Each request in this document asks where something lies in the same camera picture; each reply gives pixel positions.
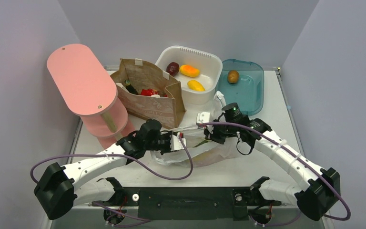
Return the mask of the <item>white plastic grocery bag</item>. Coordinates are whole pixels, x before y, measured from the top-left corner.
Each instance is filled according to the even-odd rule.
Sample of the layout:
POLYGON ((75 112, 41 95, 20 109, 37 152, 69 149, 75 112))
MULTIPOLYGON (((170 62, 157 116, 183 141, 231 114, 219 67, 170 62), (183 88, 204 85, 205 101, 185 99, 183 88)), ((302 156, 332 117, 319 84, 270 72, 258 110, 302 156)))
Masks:
POLYGON ((193 148, 199 142, 206 140, 203 129, 196 125, 196 116, 200 112, 213 113, 214 119, 222 114, 222 107, 226 105, 224 95, 217 91, 213 99, 203 105, 190 104, 178 128, 174 131, 183 132, 188 151, 194 167, 204 167, 220 161, 239 157, 236 149, 237 138, 228 138, 223 145, 210 140, 209 143, 193 148))

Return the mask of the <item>green cucumber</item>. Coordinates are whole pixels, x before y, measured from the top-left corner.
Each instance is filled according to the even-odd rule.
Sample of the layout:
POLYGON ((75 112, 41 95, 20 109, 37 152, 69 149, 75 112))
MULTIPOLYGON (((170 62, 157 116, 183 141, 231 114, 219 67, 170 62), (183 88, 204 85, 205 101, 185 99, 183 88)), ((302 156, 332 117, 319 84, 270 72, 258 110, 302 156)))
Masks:
POLYGON ((193 146, 193 148, 199 147, 199 146, 207 144, 209 142, 210 142, 210 140, 203 140, 203 141, 199 142, 198 144, 196 144, 195 146, 193 146))

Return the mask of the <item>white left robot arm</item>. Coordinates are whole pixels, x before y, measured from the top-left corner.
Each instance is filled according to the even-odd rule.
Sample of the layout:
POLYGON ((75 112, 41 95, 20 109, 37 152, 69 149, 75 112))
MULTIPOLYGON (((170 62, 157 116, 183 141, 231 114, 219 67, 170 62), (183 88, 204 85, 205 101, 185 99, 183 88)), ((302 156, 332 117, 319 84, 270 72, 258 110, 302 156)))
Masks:
POLYGON ((72 207, 102 201, 111 205, 123 202, 123 186, 114 177, 99 176, 117 167, 138 162, 147 151, 170 153, 184 149, 183 133, 163 131, 159 121, 147 120, 139 130, 121 138, 107 149, 86 155, 72 164, 49 165, 34 189, 34 194, 51 220, 58 219, 72 207))

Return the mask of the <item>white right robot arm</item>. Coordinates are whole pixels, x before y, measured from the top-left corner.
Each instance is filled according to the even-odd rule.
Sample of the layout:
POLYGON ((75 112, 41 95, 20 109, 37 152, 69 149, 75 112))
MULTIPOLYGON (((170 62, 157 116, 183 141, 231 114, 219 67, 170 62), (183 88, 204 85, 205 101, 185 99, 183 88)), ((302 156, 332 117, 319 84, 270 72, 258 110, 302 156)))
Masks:
POLYGON ((250 186, 255 204, 280 201, 296 205, 311 220, 327 217, 329 209, 341 199, 340 175, 335 169, 324 169, 305 158, 262 119, 242 114, 237 103, 224 106, 220 116, 223 122, 212 120, 209 112, 198 113, 196 123, 204 128, 207 140, 224 144, 226 139, 236 137, 239 143, 266 155, 295 181, 292 185, 261 177, 250 186))

